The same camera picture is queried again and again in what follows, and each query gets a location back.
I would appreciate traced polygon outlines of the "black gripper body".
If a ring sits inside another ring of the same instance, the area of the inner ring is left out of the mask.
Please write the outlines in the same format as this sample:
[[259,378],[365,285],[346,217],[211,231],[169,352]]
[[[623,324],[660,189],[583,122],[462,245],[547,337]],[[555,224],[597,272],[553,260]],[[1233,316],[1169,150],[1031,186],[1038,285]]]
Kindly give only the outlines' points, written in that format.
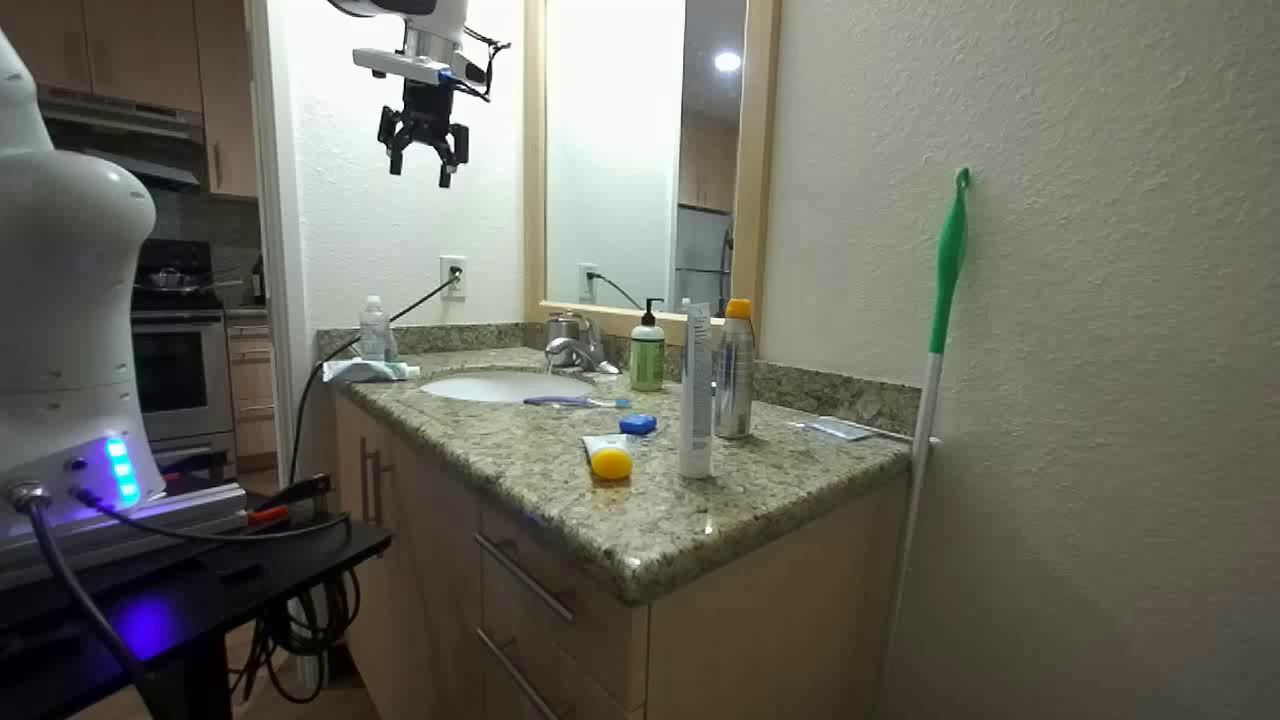
[[490,99],[499,54],[507,54],[507,39],[494,39],[476,30],[408,30],[403,45],[391,54],[355,50],[354,60],[375,79],[403,79],[400,103],[380,111],[375,139],[389,153],[403,153],[408,144],[463,153],[468,128],[453,122],[453,98]]

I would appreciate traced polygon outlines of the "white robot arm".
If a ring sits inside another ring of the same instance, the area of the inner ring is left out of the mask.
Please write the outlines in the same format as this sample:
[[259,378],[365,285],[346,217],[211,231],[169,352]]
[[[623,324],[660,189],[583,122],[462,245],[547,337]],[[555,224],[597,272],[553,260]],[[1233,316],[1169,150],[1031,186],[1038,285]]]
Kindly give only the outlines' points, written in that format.
[[[403,21],[395,50],[354,60],[403,79],[375,128],[389,174],[408,144],[429,144],[450,189],[468,166],[453,99],[494,98],[494,63],[468,60],[463,45],[490,58],[505,45],[468,26],[468,0],[330,4]],[[36,78],[0,38],[0,464],[13,498],[48,498],[53,524],[164,501],[133,359],[133,281],[152,228],[156,202],[130,170],[53,144]]]

